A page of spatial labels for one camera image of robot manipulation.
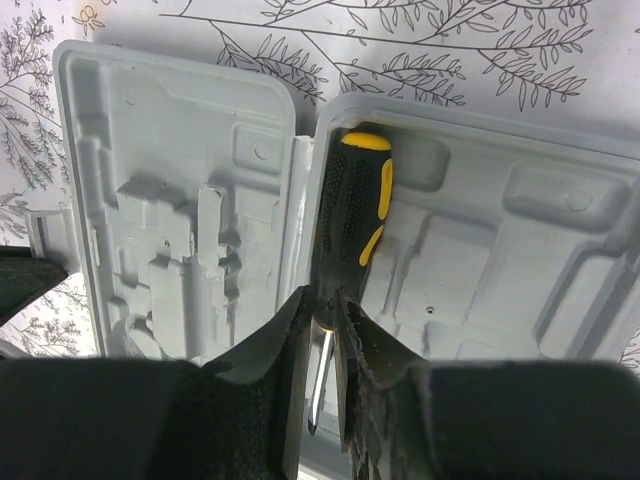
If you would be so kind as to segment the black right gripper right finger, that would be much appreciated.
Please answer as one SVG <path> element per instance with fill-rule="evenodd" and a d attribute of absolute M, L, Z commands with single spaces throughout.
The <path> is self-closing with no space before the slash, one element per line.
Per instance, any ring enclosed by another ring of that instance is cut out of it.
<path fill-rule="evenodd" d="M 334 297 L 355 479 L 635 479 L 639 381 L 602 361 L 431 361 Z"/>

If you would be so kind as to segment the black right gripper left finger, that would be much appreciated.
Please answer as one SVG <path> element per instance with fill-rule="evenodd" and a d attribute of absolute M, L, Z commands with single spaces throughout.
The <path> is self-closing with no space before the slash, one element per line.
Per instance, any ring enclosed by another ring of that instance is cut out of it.
<path fill-rule="evenodd" d="M 144 359 L 1 364 L 5 479 L 293 479 L 311 292 L 203 365 Z"/>

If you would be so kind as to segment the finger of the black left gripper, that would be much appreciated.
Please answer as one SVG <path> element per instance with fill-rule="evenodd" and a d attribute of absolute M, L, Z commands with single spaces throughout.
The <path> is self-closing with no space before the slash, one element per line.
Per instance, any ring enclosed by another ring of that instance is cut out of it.
<path fill-rule="evenodd" d="M 2 246 L 0 264 L 2 325 L 68 277 L 61 265 L 33 257 L 28 247 Z"/>

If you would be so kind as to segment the grey plastic tool case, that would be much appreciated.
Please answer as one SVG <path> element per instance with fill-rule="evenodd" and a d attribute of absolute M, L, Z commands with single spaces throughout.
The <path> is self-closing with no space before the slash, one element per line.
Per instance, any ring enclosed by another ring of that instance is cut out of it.
<path fill-rule="evenodd" d="M 54 52 L 100 355 L 206 368 L 225 477 L 635 479 L 639 144 L 343 94 L 313 136 L 258 73 Z"/>

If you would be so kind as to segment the small black yellow screwdriver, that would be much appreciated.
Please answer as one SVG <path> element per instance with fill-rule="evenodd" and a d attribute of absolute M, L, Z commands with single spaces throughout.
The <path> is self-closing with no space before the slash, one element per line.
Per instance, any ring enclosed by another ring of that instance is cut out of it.
<path fill-rule="evenodd" d="M 307 428 L 315 434 L 334 345 L 334 293 L 360 299 L 389 213 L 394 166 L 391 143 L 368 132 L 346 133 L 326 162 L 312 258 L 313 318 L 324 338 Z"/>

